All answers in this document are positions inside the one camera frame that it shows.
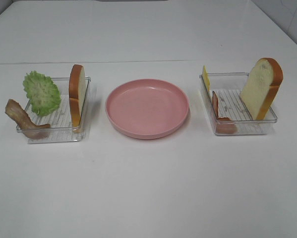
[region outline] yellow cheese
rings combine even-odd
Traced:
[[[202,78],[203,78],[204,84],[206,85],[206,89],[208,90],[208,93],[210,93],[210,81],[208,78],[206,66],[203,66],[202,68]]]

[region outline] white table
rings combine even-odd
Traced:
[[[17,1],[0,16],[0,63],[297,58],[250,0]]]
[[[207,62],[209,72],[255,61]],[[80,142],[29,145],[4,114],[26,104],[33,69],[69,75],[71,63],[0,65],[0,238],[297,238],[297,60],[280,60],[279,121],[264,136],[215,136],[199,93],[203,62],[86,63],[93,98]],[[174,134],[137,140],[113,129],[108,94],[138,78],[175,83],[190,117]]]

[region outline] pink plate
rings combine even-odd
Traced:
[[[138,79],[112,91],[106,112],[113,127],[138,139],[173,133],[185,121],[189,102],[177,86],[157,79]]]

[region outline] toy bread slice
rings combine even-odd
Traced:
[[[72,67],[69,80],[69,104],[73,127],[80,125],[85,92],[84,68],[81,65],[75,64]]]
[[[240,93],[253,120],[265,118],[282,81],[282,69],[274,59],[261,58],[255,64]]]

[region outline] plastic container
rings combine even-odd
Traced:
[[[37,139],[28,138],[29,144],[34,143],[52,143],[52,142],[69,142],[69,141],[80,141],[85,136],[85,119],[87,114],[87,108],[89,104],[89,92],[90,92],[90,77],[85,77],[86,80],[86,94],[84,104],[81,113],[80,125],[72,127],[70,106],[69,106],[69,78],[52,78],[54,83],[57,85],[60,96],[61,104],[59,109],[53,113],[39,117],[31,111],[31,105],[28,101],[25,111],[36,125],[42,125],[49,123],[51,128],[40,128],[40,129],[23,129],[19,126],[16,127],[16,131],[23,133],[24,136],[27,133],[37,133]]]
[[[216,135],[262,135],[268,134],[277,116],[272,108],[267,112],[264,120],[252,120],[239,94],[245,85],[248,73],[208,73],[210,81],[209,92],[204,79],[201,79],[201,95],[206,106],[213,132]],[[221,121],[212,105],[212,92],[215,92],[219,101],[219,118],[229,118],[230,121]]]

